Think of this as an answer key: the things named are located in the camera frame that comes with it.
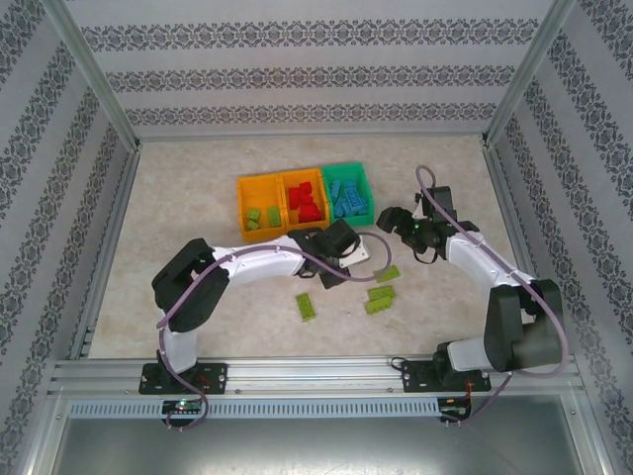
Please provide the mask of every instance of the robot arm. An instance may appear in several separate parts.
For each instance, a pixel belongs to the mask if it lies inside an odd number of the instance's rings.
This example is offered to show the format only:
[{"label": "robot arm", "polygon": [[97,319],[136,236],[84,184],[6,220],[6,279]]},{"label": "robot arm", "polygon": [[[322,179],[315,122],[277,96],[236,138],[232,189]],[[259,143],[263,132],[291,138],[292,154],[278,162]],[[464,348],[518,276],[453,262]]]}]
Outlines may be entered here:
[{"label": "robot arm", "polygon": [[[277,250],[245,252],[262,245],[277,247]],[[324,231],[292,231],[268,242],[243,247],[209,247],[201,238],[191,240],[151,282],[156,305],[165,313],[205,269],[229,255],[237,254],[239,257],[226,260],[211,271],[169,320],[164,330],[165,353],[177,373],[196,364],[197,328],[209,319],[227,288],[284,275],[303,278],[318,275],[326,289],[344,281],[324,271],[298,252],[283,250],[284,248],[296,249],[316,257],[346,275],[349,275],[350,265],[370,257],[362,238],[343,220]]]},{"label": "robot arm", "polygon": [[[428,191],[457,221],[450,188],[433,187]],[[411,247],[417,260],[418,254],[434,249],[435,257],[429,263],[440,256],[457,265],[488,299],[484,336],[440,343],[433,358],[437,377],[441,380],[456,372],[474,369],[506,372],[560,362],[561,341],[556,328],[513,276],[527,282],[562,323],[562,301],[556,284],[520,272],[489,246],[488,251],[484,251],[484,237],[475,225],[458,223],[469,235],[466,236],[437,213],[425,196],[417,194],[415,198],[418,206],[413,214],[403,208],[388,208],[381,214],[377,226],[387,233],[395,231],[402,242]],[[524,323],[522,312],[532,316],[533,322]]]}]

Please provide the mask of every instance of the patterned wallpaper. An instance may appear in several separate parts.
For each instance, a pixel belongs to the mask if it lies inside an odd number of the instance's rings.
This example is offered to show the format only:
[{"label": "patterned wallpaper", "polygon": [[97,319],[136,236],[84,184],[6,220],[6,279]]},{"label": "patterned wallpaper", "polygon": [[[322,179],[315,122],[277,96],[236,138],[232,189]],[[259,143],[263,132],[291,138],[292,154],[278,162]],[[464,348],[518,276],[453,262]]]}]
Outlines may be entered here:
[{"label": "patterned wallpaper", "polygon": [[496,143],[617,473],[633,472],[632,8],[579,1]]},{"label": "patterned wallpaper", "polygon": [[165,138],[483,132],[551,0],[228,3],[67,5],[136,133]]},{"label": "patterned wallpaper", "polygon": [[0,5],[0,474],[67,357],[128,160],[42,5]]}]

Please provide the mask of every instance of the orange bin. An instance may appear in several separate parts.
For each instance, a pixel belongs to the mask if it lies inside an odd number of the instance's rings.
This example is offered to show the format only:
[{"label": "orange bin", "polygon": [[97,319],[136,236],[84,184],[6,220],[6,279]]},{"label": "orange bin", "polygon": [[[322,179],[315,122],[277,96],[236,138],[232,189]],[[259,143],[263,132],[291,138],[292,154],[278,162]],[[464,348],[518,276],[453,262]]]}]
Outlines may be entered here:
[{"label": "orange bin", "polygon": [[[318,227],[325,229],[329,226],[329,204],[327,203],[327,195],[323,186],[323,176],[319,168],[307,168],[305,170],[282,171],[279,173],[282,181],[282,194],[284,199],[284,208],[287,213],[286,228],[291,230],[305,230],[307,228]],[[308,223],[299,223],[299,210],[290,209],[290,198],[288,190],[297,188],[300,183],[310,181],[313,185],[312,196],[315,204],[321,212],[323,219],[321,221],[312,221]]]},{"label": "orange bin", "polygon": [[[288,232],[286,224],[286,200],[279,173],[270,175],[242,176],[237,178],[237,199],[239,202],[239,227],[246,242],[257,242],[278,238]],[[281,215],[281,226],[271,227],[268,222],[268,207],[276,206]],[[256,208],[261,212],[259,229],[246,227],[248,210]]]}]

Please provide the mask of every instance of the beige floor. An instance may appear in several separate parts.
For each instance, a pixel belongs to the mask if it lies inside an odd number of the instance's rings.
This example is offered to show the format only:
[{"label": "beige floor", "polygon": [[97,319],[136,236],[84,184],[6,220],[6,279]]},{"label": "beige floor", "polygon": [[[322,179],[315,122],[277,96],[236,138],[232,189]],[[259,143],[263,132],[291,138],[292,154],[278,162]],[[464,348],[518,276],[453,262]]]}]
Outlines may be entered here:
[{"label": "beige floor", "polygon": [[[412,208],[414,168],[430,165],[450,185],[458,216],[470,220],[511,259],[510,245],[476,137],[355,137],[150,143],[143,147],[115,262],[92,342],[92,358],[153,357],[157,348],[151,279],[191,238],[241,245],[235,179],[284,169],[362,161],[376,216],[387,206]],[[368,275],[384,253],[354,268]],[[389,236],[402,277],[392,309],[368,316],[366,289],[345,283],[328,291],[318,279],[279,277],[226,292],[200,329],[201,356],[362,355],[432,352],[437,343],[481,334],[485,302],[456,267],[415,262]],[[295,296],[309,292],[317,317],[301,321]]]}]

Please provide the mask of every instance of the green lego brick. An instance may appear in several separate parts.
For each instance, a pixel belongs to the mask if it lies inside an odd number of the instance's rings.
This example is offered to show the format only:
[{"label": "green lego brick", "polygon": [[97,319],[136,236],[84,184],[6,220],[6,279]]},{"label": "green lego brick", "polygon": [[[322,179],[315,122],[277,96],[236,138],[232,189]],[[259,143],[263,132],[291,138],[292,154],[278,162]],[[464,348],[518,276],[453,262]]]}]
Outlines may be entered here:
[{"label": "green lego brick", "polygon": [[396,292],[394,292],[394,287],[391,285],[385,285],[384,287],[376,287],[375,289],[367,290],[369,294],[369,300],[378,300],[383,297],[391,297],[392,299],[396,297]]},{"label": "green lego brick", "polygon": [[382,297],[378,300],[372,300],[365,304],[365,312],[367,315],[375,314],[376,312],[381,312],[383,310],[390,309],[392,306],[392,298],[391,297]]},{"label": "green lego brick", "polygon": [[[380,270],[375,270],[374,275],[380,274]],[[400,277],[400,271],[395,265],[392,265],[385,274],[376,278],[376,282],[382,284],[383,282],[387,282],[388,280],[395,279],[396,277]]]},{"label": "green lego brick", "polygon": [[259,210],[258,208],[251,208],[250,210],[248,210],[248,213],[246,213],[246,218],[248,219],[248,221],[254,221],[255,223],[259,223],[260,216],[261,210]]},{"label": "green lego brick", "polygon": [[297,305],[299,305],[301,318],[304,319],[304,322],[311,320],[317,316],[317,314],[315,314],[315,309],[313,309],[313,304],[310,301],[310,296],[308,294],[298,295]]},{"label": "green lego brick", "polygon": [[271,206],[268,208],[268,223],[271,228],[281,226],[281,214],[279,213],[279,207]]}]

